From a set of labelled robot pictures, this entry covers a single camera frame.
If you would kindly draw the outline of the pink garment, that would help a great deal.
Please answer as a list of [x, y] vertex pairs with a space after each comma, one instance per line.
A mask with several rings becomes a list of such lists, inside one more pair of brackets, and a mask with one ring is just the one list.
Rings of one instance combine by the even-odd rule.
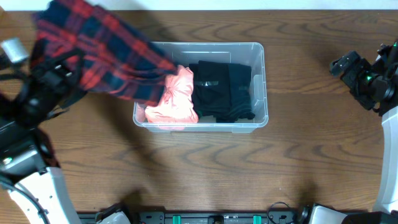
[[138, 123], [157, 124], [160, 130], [182, 131], [188, 124], [197, 124], [193, 109], [193, 72], [179, 65], [175, 75], [167, 75], [165, 90], [157, 106], [136, 106], [133, 118]]

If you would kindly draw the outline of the navy garment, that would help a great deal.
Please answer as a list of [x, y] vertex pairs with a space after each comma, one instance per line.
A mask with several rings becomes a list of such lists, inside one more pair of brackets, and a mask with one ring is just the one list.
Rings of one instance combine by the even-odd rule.
[[251, 96], [251, 67], [238, 63], [229, 63], [230, 102], [229, 112], [216, 119], [217, 123], [234, 123], [238, 119], [252, 120]]

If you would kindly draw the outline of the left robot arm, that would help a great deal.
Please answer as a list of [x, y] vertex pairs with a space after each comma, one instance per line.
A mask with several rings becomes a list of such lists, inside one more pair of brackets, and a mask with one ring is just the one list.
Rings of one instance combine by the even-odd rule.
[[69, 110], [85, 95], [79, 87], [84, 54], [73, 49], [30, 74], [11, 63], [1, 80], [20, 80], [10, 100], [1, 97], [1, 187], [31, 223], [80, 223], [63, 172], [40, 124]]

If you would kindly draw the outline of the red navy plaid shirt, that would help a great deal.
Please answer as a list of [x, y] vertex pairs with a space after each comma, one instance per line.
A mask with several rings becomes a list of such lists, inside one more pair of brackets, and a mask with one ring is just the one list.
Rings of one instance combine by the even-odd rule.
[[32, 16], [37, 40], [31, 65], [74, 49], [83, 53], [80, 87], [158, 105], [177, 64], [138, 30], [84, 0], [51, 1]]

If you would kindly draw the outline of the black garment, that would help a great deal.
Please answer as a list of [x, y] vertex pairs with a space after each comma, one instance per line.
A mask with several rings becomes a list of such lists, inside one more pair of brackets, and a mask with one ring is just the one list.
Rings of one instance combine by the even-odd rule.
[[200, 60], [190, 63], [193, 72], [193, 109], [199, 115], [220, 117], [231, 109], [227, 63]]

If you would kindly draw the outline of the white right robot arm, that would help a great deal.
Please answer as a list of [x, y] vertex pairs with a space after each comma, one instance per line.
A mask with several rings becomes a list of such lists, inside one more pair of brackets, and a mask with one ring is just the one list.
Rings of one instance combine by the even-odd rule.
[[379, 192], [371, 212], [339, 212], [320, 204], [303, 208], [297, 223], [397, 224], [397, 43], [380, 46], [374, 63], [350, 51], [330, 64], [330, 74], [366, 110], [382, 118], [384, 152]]

